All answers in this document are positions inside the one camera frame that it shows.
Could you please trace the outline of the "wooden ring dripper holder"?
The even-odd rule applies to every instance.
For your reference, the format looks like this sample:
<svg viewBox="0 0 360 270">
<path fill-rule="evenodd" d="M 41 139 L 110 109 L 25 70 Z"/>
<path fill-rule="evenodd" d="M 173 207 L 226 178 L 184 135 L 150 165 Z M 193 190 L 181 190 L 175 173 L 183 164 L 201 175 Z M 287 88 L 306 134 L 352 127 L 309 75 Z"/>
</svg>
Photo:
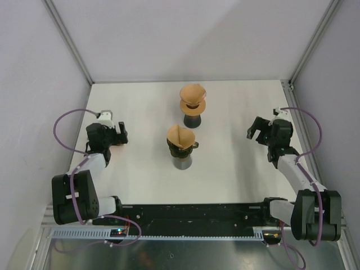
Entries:
<svg viewBox="0 0 360 270">
<path fill-rule="evenodd" d="M 185 103 L 183 100 L 180 101 L 181 111 L 188 116 L 198 116 L 201 115 L 206 109 L 206 101 L 202 100 L 195 107 L 190 107 L 189 104 Z"/>
</svg>

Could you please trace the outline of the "green glass cone dripper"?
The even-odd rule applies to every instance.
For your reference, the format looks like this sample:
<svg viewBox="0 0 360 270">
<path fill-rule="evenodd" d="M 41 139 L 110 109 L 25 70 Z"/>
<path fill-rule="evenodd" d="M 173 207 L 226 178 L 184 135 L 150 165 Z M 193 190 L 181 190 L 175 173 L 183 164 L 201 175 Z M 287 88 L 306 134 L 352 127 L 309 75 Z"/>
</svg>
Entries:
<svg viewBox="0 0 360 270">
<path fill-rule="evenodd" d="M 199 143 L 196 142 L 194 139 L 182 139 L 178 144 L 171 142 L 170 140 L 166 140 L 170 153 L 174 158 L 181 158 L 184 159 L 188 157 L 193 149 L 199 147 Z"/>
</svg>

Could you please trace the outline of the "pink transparent cone dripper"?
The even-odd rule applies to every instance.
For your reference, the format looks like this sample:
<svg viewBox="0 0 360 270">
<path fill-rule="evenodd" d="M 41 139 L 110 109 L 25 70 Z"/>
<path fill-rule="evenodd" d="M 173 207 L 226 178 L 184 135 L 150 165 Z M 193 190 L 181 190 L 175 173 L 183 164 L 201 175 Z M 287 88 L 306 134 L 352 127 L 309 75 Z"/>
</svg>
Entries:
<svg viewBox="0 0 360 270">
<path fill-rule="evenodd" d="M 195 107 L 206 97 L 206 92 L 203 90 L 184 90 L 180 92 L 181 99 L 189 104 L 190 107 Z"/>
</svg>

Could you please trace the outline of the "dark glass jar wooden band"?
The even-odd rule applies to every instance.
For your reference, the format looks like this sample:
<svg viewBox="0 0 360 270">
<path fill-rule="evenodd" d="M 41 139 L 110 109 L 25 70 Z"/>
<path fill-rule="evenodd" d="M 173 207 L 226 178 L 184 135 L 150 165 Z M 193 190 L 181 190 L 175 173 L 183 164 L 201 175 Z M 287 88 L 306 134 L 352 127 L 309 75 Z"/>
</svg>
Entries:
<svg viewBox="0 0 360 270">
<path fill-rule="evenodd" d="M 174 157 L 173 164 L 179 170 L 186 170 L 192 165 L 192 157 L 190 155 L 185 158 Z"/>
</svg>

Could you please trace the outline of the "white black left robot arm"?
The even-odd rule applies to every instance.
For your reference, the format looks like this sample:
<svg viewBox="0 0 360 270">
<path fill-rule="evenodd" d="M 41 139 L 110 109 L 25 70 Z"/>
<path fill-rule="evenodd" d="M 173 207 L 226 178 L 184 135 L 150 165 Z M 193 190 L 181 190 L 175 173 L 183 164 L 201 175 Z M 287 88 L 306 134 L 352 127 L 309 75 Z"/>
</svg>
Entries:
<svg viewBox="0 0 360 270">
<path fill-rule="evenodd" d="M 124 210 L 120 199 L 115 196 L 98 197 L 94 180 L 108 166 L 111 146 L 128 143 L 128 132 L 124 122 L 119 122 L 120 131 L 100 123 L 86 127 L 88 141 L 85 156 L 72 172 L 52 178 L 53 217 L 59 225 L 77 222 L 80 214 L 84 222 L 104 215 L 113 225 L 123 221 Z"/>
</svg>

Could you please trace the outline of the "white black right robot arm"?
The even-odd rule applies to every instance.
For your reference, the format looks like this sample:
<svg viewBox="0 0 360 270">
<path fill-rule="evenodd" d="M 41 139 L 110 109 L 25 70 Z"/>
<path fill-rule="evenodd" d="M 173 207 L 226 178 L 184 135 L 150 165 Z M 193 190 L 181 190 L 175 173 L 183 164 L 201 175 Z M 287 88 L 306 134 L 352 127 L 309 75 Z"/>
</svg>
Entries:
<svg viewBox="0 0 360 270">
<path fill-rule="evenodd" d="M 285 118 L 273 120 L 257 116 L 247 130 L 246 137 L 259 135 L 257 143 L 268 148 L 268 161 L 287 179 L 296 194 L 295 202 L 272 199 L 269 206 L 259 212 L 266 226 L 278 220 L 291 227 L 297 240 L 337 241 L 341 236 L 341 196 L 328 190 L 297 161 L 299 153 L 290 146 L 293 125 Z"/>
</svg>

